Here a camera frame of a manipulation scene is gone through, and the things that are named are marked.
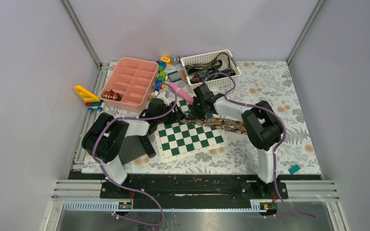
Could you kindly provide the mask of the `brown floral patterned tie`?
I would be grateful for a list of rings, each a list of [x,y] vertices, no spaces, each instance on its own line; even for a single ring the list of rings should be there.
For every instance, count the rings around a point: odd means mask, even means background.
[[[242,121],[205,117],[204,119],[186,118],[183,119],[182,122],[247,135],[247,131]]]

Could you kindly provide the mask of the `pink divided organizer tray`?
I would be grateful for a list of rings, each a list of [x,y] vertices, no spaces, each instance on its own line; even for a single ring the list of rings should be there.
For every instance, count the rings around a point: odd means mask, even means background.
[[[156,62],[121,58],[100,93],[109,107],[139,113],[145,109],[158,75]],[[103,98],[105,91],[113,90],[122,96],[120,102]]]

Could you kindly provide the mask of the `white perforated plastic basket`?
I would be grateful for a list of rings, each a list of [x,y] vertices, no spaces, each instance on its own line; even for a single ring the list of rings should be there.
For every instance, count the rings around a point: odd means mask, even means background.
[[[231,86],[232,80],[236,80],[236,78],[241,75],[241,70],[230,50],[213,51],[199,55],[183,57],[181,58],[181,65],[186,74],[186,80],[191,90],[200,86],[202,83],[207,84],[210,89]],[[195,84],[191,83],[191,77],[193,77],[197,71],[205,68],[215,68],[218,70],[230,68],[236,72],[236,75],[231,76],[232,80],[228,77],[224,77]]]

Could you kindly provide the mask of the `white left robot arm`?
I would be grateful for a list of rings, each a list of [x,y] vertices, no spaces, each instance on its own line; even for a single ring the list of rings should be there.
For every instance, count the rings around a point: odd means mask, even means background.
[[[158,125],[176,123],[184,118],[177,101],[168,102],[160,94],[138,117],[114,117],[101,113],[82,138],[81,146],[100,165],[106,179],[113,182],[112,192],[123,198],[130,193],[130,185],[125,181],[128,173],[119,158],[125,138],[146,137],[156,131]]]

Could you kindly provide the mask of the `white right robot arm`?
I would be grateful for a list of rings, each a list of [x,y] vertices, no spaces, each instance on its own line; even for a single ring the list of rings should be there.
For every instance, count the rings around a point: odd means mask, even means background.
[[[278,147],[285,127],[269,102],[237,102],[222,93],[214,94],[205,83],[194,88],[194,93],[190,112],[192,117],[202,119],[207,113],[212,113],[229,116],[243,123],[249,141],[257,149],[258,177],[262,181],[257,185],[257,192],[263,198],[271,197],[276,192],[273,181],[278,176],[271,149]]]

